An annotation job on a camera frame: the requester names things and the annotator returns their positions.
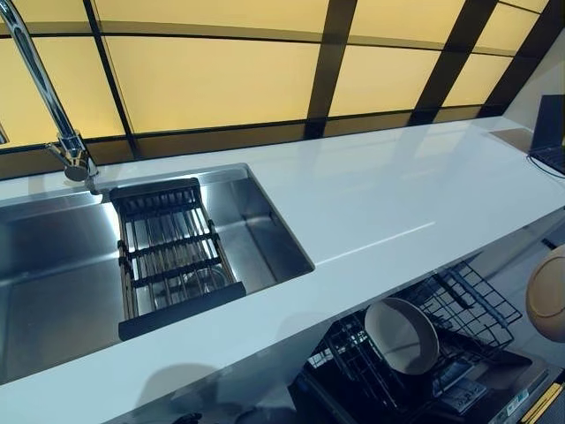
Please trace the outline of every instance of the stainless steel sink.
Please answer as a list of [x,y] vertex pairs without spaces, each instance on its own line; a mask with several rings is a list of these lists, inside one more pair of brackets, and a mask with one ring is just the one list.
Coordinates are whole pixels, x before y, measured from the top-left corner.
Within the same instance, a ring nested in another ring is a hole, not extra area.
[[[199,180],[202,202],[247,295],[313,270],[246,165],[159,181],[179,178]],[[112,188],[0,208],[0,383],[120,343],[124,302]]]

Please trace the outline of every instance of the faucet spout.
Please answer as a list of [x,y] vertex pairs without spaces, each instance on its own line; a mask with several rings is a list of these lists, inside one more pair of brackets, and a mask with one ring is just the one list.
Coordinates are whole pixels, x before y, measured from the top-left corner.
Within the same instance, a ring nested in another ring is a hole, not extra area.
[[83,181],[92,177],[97,173],[94,162],[88,154],[80,133],[73,129],[71,121],[64,111],[63,104],[61,104],[49,75],[45,71],[45,66],[43,66],[43,62],[37,53],[34,42],[27,31],[26,24],[11,0],[0,0],[0,15],[15,41],[58,130],[57,138],[61,148],[53,145],[48,145],[47,148],[63,162],[64,174],[69,179]]

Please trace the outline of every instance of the sink drying rack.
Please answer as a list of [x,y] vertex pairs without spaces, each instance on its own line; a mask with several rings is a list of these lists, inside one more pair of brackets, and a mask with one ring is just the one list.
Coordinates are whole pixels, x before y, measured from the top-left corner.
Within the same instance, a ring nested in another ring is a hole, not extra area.
[[119,265],[127,340],[245,296],[196,178],[110,192],[119,218]]

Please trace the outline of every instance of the kitchen counter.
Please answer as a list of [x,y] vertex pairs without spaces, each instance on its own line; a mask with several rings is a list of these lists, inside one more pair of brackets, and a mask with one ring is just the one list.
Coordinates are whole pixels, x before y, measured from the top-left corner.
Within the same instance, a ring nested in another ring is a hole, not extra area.
[[[0,386],[1,421],[110,420],[563,207],[560,180],[489,134],[517,127],[494,117],[102,166],[97,181],[111,182],[247,163],[316,268]],[[0,182],[0,205],[73,186],[62,173]],[[199,367],[143,390],[186,363]]]

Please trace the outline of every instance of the dish rack basket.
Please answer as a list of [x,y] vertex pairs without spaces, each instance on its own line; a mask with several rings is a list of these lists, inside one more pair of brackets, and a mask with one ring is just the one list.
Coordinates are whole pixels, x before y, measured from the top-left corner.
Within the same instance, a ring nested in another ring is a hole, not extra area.
[[245,296],[196,178],[113,189],[125,321],[122,340]]
[[355,383],[374,413],[410,421],[431,407],[481,360],[492,360],[514,337],[520,319],[510,305],[466,261],[436,272],[394,295],[418,307],[436,329],[440,355],[424,375],[393,370],[365,332],[365,310],[334,322],[308,360],[306,371],[334,361]]

